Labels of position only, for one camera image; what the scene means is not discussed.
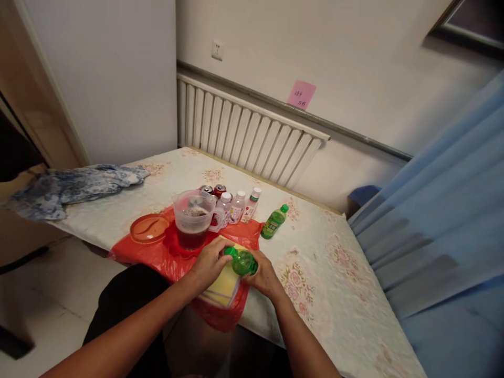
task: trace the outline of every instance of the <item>green plastic bottle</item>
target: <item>green plastic bottle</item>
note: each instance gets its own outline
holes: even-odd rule
[[[257,261],[250,252],[244,249],[236,249],[235,247],[227,247],[224,255],[233,257],[231,266],[236,274],[243,277],[248,273],[252,276],[257,272]]]
[[[264,239],[271,239],[273,237],[278,228],[285,222],[287,211],[289,211],[289,206],[282,205],[280,209],[272,212],[261,231],[261,236]]]

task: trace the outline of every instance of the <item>white bottle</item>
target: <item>white bottle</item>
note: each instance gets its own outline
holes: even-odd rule
[[[252,216],[254,215],[254,212],[257,209],[257,201],[259,200],[259,197],[261,196],[261,193],[263,191],[261,188],[253,188],[252,189],[252,194],[250,195],[250,198],[247,200],[247,204],[245,205],[245,209],[243,212],[242,222],[243,223],[248,223],[251,219]]]
[[[208,228],[208,231],[211,232],[219,232],[222,228],[227,226],[229,220],[229,214],[231,212],[231,194],[224,192],[220,197],[221,198],[217,201],[217,205],[215,206],[210,227]]]
[[[237,224],[242,216],[243,208],[245,207],[245,192],[238,191],[233,201],[231,202],[231,214],[229,216],[229,224]]]

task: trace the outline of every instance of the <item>person's left hand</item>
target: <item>person's left hand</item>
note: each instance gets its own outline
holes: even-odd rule
[[[231,240],[216,237],[202,249],[193,267],[186,274],[196,285],[199,293],[208,289],[219,277],[224,266],[233,260],[232,256],[224,255],[224,249],[234,244]]]

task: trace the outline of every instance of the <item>yellow cloth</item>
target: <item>yellow cloth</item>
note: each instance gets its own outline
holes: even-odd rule
[[[234,245],[236,249],[246,249],[240,244]],[[219,307],[227,308],[233,302],[238,289],[240,276],[235,273],[232,267],[232,261],[228,262],[219,277],[213,284],[210,285],[198,298],[217,305]]]

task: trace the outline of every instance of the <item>blue curtain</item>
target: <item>blue curtain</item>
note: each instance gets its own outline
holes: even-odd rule
[[[430,364],[435,373],[432,376],[441,376],[443,364],[446,374],[449,364],[434,361],[433,352],[425,350],[429,342],[432,348],[442,347],[441,338],[434,335],[436,327],[438,335],[443,329],[452,330],[443,339],[445,347],[453,347],[451,352],[465,348],[464,353],[472,353],[471,325],[462,325],[470,319],[491,325],[480,331],[488,338],[497,337],[494,347],[501,348],[504,340],[503,74],[476,102],[349,220],[422,365],[427,371],[425,364]],[[455,308],[464,309],[464,315]],[[460,327],[454,329],[457,321]],[[474,349],[481,346],[476,341]],[[477,372],[489,365],[479,366]],[[457,369],[452,366],[449,375]]]

